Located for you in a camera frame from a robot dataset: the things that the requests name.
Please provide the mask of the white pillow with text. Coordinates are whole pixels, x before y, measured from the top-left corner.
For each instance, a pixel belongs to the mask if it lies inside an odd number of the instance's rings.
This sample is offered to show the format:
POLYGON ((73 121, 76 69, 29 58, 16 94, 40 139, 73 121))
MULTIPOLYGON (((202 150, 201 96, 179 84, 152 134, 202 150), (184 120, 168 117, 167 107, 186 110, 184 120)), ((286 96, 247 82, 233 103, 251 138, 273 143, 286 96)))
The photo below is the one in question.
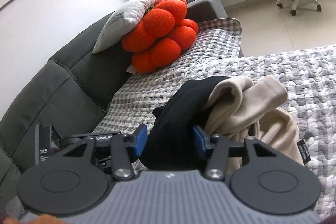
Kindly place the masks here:
POLYGON ((129 0, 119 7, 104 24, 94 45, 93 54, 100 53, 118 43, 141 21, 150 6, 159 0, 129 0))

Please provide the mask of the orange flower-shaped cushion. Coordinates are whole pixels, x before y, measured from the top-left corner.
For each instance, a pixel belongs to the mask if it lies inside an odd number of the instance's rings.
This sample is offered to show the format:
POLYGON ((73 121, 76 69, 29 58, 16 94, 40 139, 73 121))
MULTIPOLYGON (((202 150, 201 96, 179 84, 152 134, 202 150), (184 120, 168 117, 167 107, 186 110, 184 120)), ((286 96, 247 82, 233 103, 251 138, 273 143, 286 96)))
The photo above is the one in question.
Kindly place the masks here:
POLYGON ((137 73, 152 73, 166 67, 191 48, 199 26, 186 15, 186 0, 160 0, 123 36, 122 47, 133 53, 131 65, 137 73))

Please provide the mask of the dark grey sofa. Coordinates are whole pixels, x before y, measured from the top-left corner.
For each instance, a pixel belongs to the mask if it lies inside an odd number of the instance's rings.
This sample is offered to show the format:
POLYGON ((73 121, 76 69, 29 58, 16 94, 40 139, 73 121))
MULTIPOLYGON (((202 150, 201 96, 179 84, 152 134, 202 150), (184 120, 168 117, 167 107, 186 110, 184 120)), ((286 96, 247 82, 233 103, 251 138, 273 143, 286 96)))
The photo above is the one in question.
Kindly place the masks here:
POLYGON ((23 88, 1 119, 1 202, 15 195, 34 163, 34 129, 52 125, 62 137, 92 132, 130 74, 131 54, 116 44, 93 53, 107 17, 57 51, 23 88))

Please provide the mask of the grey checkered sofa blanket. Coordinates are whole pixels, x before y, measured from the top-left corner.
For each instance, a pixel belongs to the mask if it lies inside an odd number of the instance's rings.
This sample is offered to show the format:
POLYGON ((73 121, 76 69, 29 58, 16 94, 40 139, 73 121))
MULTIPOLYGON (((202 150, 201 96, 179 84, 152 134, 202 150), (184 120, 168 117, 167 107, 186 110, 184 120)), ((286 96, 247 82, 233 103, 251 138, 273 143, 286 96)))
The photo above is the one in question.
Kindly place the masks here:
POLYGON ((114 95, 97 132, 133 133, 147 125, 148 140, 135 167, 139 170, 199 169, 194 126, 204 126, 204 110, 215 85, 227 79, 221 64, 240 53, 242 27, 234 18, 199 25, 194 45, 171 65, 130 76, 114 95))

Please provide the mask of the black device box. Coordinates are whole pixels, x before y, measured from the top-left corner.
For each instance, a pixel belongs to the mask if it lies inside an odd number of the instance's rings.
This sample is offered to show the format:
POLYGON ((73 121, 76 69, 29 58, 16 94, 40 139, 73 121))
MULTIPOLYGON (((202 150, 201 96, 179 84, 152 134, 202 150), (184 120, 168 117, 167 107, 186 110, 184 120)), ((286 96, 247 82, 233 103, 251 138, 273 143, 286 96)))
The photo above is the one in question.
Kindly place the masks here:
POLYGON ((38 123, 35 126, 34 135, 34 163, 38 165, 40 162, 47 160, 49 157, 57 153, 59 148, 60 136, 52 125, 44 126, 38 123))

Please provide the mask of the grey patterned quilt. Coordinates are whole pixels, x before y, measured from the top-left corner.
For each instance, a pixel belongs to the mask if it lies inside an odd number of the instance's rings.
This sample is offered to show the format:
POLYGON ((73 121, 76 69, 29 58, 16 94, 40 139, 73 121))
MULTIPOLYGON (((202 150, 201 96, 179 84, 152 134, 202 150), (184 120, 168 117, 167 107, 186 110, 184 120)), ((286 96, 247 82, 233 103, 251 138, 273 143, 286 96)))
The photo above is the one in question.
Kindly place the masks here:
POLYGON ((335 46, 257 57, 216 59, 210 75, 245 75, 259 81, 272 75, 288 91, 282 108, 295 119, 308 147, 307 167, 322 184, 315 210, 321 219, 335 214, 335 46))

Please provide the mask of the beige and black fleece garment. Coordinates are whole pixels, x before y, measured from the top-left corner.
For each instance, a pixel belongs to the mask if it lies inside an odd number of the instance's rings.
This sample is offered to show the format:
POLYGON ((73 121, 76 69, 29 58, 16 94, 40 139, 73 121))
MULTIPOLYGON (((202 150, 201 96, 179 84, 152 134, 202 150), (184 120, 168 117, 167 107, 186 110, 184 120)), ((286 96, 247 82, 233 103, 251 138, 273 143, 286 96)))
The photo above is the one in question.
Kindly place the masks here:
POLYGON ((254 83, 247 76, 188 80, 165 105, 153 110, 154 126, 140 161, 151 170, 201 169, 193 128, 243 142, 254 136, 299 164, 299 129, 281 108, 288 92, 274 77, 254 83))

